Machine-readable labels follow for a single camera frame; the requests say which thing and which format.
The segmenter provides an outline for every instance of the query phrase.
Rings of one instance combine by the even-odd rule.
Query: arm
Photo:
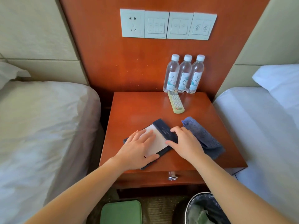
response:
[[[291,223],[204,154],[199,141],[189,130],[174,127],[171,131],[176,132],[178,144],[166,143],[197,169],[232,224]]]
[[[133,133],[116,156],[64,191],[25,224],[81,224],[123,172],[142,168],[159,158],[158,154],[144,157],[155,140],[152,131],[145,131]]]

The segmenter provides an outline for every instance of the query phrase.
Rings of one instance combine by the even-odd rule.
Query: person's left arm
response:
[[[146,150],[155,139],[153,131],[145,131],[133,133],[116,156],[57,196],[25,224],[82,224],[123,172],[142,168],[159,158],[158,154],[145,158]]]

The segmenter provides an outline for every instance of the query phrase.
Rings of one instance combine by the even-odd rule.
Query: wall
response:
[[[58,0],[0,0],[0,58],[35,81],[88,84]]]
[[[299,63],[299,0],[271,0],[216,97],[237,86],[259,86],[261,65]]]
[[[199,90],[214,97],[269,0],[60,0],[90,84],[110,105],[114,91],[162,91],[172,54],[206,55]],[[216,13],[209,41],[122,37],[120,8]]]

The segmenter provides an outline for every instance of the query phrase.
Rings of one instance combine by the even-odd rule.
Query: hand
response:
[[[146,151],[156,138],[152,130],[145,132],[146,129],[134,132],[115,155],[124,171],[140,169],[160,157],[158,154],[145,157]]]
[[[185,127],[174,127],[170,131],[177,134],[178,144],[173,141],[166,141],[165,143],[170,145],[182,158],[192,164],[194,160],[205,156],[200,142],[190,130],[187,130]]]

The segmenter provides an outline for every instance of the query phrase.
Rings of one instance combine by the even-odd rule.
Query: bottle label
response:
[[[178,72],[172,72],[171,71],[169,73],[166,89],[168,89],[168,90],[174,90],[174,87],[176,85],[176,78],[177,77],[178,77]]]
[[[202,76],[202,72],[194,72],[191,84],[190,84],[190,90],[196,90],[197,86],[199,84],[200,78]]]
[[[181,81],[180,81],[180,84],[178,85],[179,90],[184,90],[186,88],[186,84],[189,79],[189,75],[190,75],[189,72],[182,73]]]

